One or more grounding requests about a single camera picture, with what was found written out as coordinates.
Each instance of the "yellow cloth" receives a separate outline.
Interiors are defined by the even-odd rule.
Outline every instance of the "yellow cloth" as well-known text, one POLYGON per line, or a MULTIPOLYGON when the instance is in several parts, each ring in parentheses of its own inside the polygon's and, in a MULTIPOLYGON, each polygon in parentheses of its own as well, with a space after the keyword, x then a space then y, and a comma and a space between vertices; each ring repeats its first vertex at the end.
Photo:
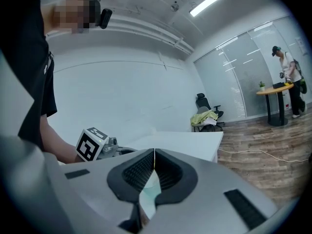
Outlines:
POLYGON ((208 117, 211 117, 214 120, 218 119, 218 115, 216 115, 214 111, 209 110, 199 115, 193 115, 191 118, 191 125, 193 126, 193 125, 199 124, 205 121, 205 119, 207 119, 208 117))

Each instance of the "black cap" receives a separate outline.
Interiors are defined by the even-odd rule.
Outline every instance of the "black cap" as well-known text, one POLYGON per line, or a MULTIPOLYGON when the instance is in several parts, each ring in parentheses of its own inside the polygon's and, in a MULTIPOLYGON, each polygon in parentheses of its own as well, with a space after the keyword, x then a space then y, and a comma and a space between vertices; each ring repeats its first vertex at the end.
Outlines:
POLYGON ((281 48, 280 48, 280 47, 277 47, 277 46, 274 46, 274 47, 272 48, 272 56, 275 56, 275 55, 276 55, 277 50, 281 50, 281 48))

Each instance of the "white desk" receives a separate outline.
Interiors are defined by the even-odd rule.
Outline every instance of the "white desk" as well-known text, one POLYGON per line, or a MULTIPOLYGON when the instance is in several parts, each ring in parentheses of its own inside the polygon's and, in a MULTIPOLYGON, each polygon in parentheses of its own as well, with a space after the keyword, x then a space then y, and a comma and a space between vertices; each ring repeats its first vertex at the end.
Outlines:
POLYGON ((217 150, 222 137, 223 132, 156 132, 124 146, 137 150, 167 149, 217 163, 217 150))

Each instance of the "round wooden table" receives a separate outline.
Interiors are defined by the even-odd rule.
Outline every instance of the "round wooden table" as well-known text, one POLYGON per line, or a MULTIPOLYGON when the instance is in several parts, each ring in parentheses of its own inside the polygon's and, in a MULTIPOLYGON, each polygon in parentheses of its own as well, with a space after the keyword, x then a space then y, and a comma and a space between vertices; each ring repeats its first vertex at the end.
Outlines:
POLYGON ((278 127, 278 126, 284 126, 287 124, 288 120, 285 118, 285 112, 284 112, 284 99, 283 99, 283 91, 288 90, 293 87, 293 84, 281 87, 281 88, 267 88, 264 91, 257 92, 257 95, 259 96, 265 96, 265 99, 267 101, 267 107, 268 107, 268 123, 272 126, 278 127), (278 107, 279 107, 279 117, 272 117, 271 118, 271 109, 270 109, 270 101, 269 101, 269 95, 277 94, 278 98, 278 107))

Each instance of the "black t-shirt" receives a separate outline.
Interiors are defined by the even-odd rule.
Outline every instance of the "black t-shirt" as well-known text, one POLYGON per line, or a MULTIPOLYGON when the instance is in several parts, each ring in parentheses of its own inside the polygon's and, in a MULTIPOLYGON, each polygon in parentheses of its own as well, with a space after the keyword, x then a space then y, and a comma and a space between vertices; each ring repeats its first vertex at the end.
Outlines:
POLYGON ((45 40, 40 0, 31 0, 14 15, 9 25, 2 51, 13 72, 34 99, 19 137, 31 141, 43 150, 40 116, 57 111, 53 91, 54 62, 49 66, 49 46, 45 40))

